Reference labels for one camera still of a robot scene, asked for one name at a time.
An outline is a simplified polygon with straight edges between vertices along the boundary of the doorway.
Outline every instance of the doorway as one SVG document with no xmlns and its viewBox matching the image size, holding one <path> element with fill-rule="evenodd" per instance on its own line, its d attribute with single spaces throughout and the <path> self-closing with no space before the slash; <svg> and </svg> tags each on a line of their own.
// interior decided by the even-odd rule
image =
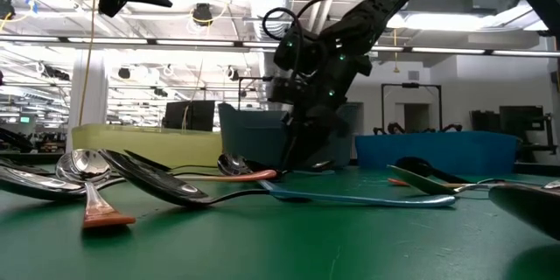
<svg viewBox="0 0 560 280">
<path fill-rule="evenodd" d="M 430 127 L 430 104 L 403 104 L 404 129 L 407 132 L 422 132 Z"/>
</svg>

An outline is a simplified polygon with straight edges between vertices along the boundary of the yellow bin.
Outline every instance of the yellow bin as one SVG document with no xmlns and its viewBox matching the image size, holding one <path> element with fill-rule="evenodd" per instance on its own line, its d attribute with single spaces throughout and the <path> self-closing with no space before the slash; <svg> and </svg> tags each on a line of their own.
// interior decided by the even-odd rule
<svg viewBox="0 0 560 280">
<path fill-rule="evenodd" d="M 216 166 L 221 154 L 221 135 L 196 130 L 87 124 L 72 129 L 72 146 L 121 153 L 128 150 L 170 167 Z"/>
</svg>

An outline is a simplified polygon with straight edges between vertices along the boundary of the gray bin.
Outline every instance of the gray bin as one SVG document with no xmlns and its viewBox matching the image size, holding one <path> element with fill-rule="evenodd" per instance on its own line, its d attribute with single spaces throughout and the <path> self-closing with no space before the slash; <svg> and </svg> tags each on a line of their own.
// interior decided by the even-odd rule
<svg viewBox="0 0 560 280">
<path fill-rule="evenodd" d="M 286 133 L 282 123 L 283 111 L 238 111 L 231 105 L 218 105 L 220 113 L 221 141 L 226 153 L 240 155 L 247 160 L 271 167 L 281 167 L 282 149 Z M 350 163 L 352 137 L 358 107 L 348 103 L 341 106 L 337 114 L 350 126 L 347 136 L 331 134 L 329 144 L 311 156 L 304 166 L 333 160 L 341 168 Z"/>
</svg>

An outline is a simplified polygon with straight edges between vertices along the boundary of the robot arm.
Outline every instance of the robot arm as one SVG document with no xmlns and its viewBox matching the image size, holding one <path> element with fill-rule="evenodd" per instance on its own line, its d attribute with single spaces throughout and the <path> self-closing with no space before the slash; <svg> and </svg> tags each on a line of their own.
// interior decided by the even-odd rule
<svg viewBox="0 0 560 280">
<path fill-rule="evenodd" d="M 346 102 L 345 94 L 355 75 L 369 75 L 371 63 L 364 54 L 408 1 L 364 0 L 319 35 L 297 24 L 287 31 L 276 50 L 275 62 L 283 70 L 297 69 L 298 73 L 289 79 L 275 78 L 270 97 L 273 102 L 293 105 L 284 118 L 289 135 L 283 152 L 284 169 L 298 167 L 325 146 L 333 130 L 347 131 L 335 112 Z M 560 0 L 527 1 L 551 34 L 560 36 Z"/>
</svg>

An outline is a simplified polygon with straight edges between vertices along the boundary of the desk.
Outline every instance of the desk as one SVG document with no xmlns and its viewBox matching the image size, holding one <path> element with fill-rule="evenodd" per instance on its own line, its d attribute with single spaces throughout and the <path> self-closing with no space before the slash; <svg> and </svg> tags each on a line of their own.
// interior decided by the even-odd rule
<svg viewBox="0 0 560 280">
<path fill-rule="evenodd" d="M 385 171 L 291 175 L 308 192 L 406 197 Z M 550 178 L 515 176 L 546 183 Z M 195 183 L 214 195 L 252 184 Z M 82 234 L 83 204 L 0 192 L 0 279 L 558 279 L 560 244 L 468 192 L 445 209 L 248 196 L 188 210 L 124 183 L 101 191 L 137 222 Z"/>
</svg>

